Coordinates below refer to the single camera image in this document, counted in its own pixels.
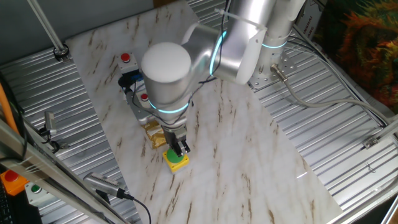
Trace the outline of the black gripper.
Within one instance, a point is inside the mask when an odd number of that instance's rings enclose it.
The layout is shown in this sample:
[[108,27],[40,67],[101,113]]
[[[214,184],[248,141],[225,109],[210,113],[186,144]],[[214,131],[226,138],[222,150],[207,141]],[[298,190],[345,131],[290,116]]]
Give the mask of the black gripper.
[[182,157],[184,153],[189,153],[190,148],[186,142],[187,139],[187,127],[185,124],[171,128],[168,126],[162,126],[164,136],[167,144],[171,146],[173,152],[177,157]]

